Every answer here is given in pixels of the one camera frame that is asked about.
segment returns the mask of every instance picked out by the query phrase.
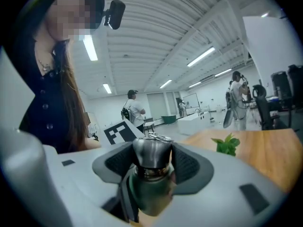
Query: black office chair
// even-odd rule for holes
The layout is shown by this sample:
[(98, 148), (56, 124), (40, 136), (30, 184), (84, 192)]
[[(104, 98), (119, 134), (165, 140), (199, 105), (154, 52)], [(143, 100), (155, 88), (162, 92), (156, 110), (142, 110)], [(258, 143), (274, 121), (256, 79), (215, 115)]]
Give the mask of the black office chair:
[(270, 110), (267, 100), (264, 97), (255, 97), (257, 108), (261, 117), (261, 128), (266, 130), (287, 129), (287, 126), (280, 120), (279, 115), (270, 116)]

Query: long brown hair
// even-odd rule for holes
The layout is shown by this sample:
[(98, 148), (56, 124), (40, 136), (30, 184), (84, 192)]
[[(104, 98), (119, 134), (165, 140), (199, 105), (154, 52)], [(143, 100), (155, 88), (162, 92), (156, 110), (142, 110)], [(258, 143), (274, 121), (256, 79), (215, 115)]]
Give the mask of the long brown hair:
[[(54, 0), (36, 0), (28, 7), (25, 13), (21, 14), (19, 21), (16, 22), (12, 29), (12, 39), (8, 41), (5, 47), (13, 63), (14, 53), (22, 50), (20, 42), (24, 39), (24, 36), (35, 33), (53, 2)], [(84, 106), (71, 65), (70, 41), (57, 42), (54, 47), (54, 53), (61, 70), (61, 90), (70, 122), (68, 139), (71, 145), (77, 147), (77, 150), (85, 150), (85, 138), (88, 136), (88, 122), (84, 114)], [(25, 70), (21, 67), (18, 68), (19, 63), (14, 63), (14, 66), (21, 74)]]

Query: ceiling light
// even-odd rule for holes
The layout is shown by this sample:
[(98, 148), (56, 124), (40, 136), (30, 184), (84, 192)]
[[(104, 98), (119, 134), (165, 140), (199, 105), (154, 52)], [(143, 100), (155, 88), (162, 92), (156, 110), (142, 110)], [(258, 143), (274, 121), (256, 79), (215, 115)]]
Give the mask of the ceiling light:
[(98, 58), (97, 58), (97, 54), (96, 54), (95, 47), (94, 47), (93, 40), (92, 40), (91, 36), (86, 35), (84, 37), (83, 42), (84, 42), (85, 49), (87, 51), (87, 54), (89, 55), (90, 60), (91, 61), (97, 61)]
[(194, 59), (192, 62), (190, 62), (187, 66), (190, 67), (190, 66), (196, 64), (199, 60), (203, 59), (205, 56), (207, 56), (208, 54), (210, 54), (214, 50), (215, 50), (215, 48), (211, 47), (210, 49), (208, 49), (207, 51), (205, 51), (202, 55), (200, 55), (199, 57), (197, 57), (196, 59)]
[(103, 84), (103, 86), (104, 86), (104, 88), (105, 88), (105, 90), (107, 91), (108, 94), (112, 93), (112, 91), (110, 90), (108, 84)]
[(229, 71), (231, 71), (231, 70), (232, 70), (232, 69), (229, 68), (228, 70), (225, 70), (225, 71), (223, 71), (223, 72), (221, 72), (221, 73), (215, 75), (215, 77), (218, 77), (218, 76), (220, 76), (220, 75), (222, 75), (222, 74), (224, 74), (224, 73), (226, 73), (226, 72), (229, 72)]
[(171, 82), (171, 80), (168, 80), (167, 82), (165, 82), (161, 87), (160, 89), (164, 88), (167, 84), (169, 84)]
[(189, 87), (194, 87), (195, 85), (198, 85), (198, 84), (200, 84), (201, 82), (199, 81), (199, 82), (197, 82), (197, 83), (195, 83), (195, 84), (193, 84), (193, 85), (191, 85), (191, 86), (189, 86)]
[(263, 14), (261, 17), (266, 17), (268, 15), (268, 13)]

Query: shirt button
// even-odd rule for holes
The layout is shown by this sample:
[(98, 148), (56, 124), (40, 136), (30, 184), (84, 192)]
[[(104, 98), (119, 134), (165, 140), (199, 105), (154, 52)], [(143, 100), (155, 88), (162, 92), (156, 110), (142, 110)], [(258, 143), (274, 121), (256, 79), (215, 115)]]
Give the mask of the shirt button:
[(46, 125), (46, 127), (47, 127), (48, 130), (52, 130), (53, 129), (53, 124), (52, 123), (48, 123)]
[(43, 109), (48, 109), (48, 104), (43, 104), (43, 105), (42, 105), (42, 108), (43, 108)]

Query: floor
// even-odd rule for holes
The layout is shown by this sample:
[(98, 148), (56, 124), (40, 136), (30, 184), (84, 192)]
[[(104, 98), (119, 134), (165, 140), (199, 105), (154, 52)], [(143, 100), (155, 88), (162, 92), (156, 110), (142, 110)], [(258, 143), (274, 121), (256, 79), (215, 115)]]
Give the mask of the floor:
[[(238, 122), (232, 122), (231, 125), (224, 129), (223, 128), (223, 121), (225, 118), (226, 112), (220, 112), (220, 113), (211, 113), (211, 116), (214, 118), (214, 122), (212, 123), (212, 127), (210, 129), (220, 129), (220, 130), (229, 130), (229, 131), (236, 131), (238, 127)], [(246, 129), (248, 131), (259, 131), (261, 130), (261, 126), (259, 124), (259, 113), (257, 110), (248, 110), (247, 111), (247, 123), (246, 123)], [(156, 126), (155, 131), (160, 134), (167, 137), (170, 137), (174, 139), (176, 142), (180, 142), (185, 140), (190, 135), (181, 134), (178, 131), (178, 125), (177, 122), (172, 124), (162, 124), (159, 126)]]

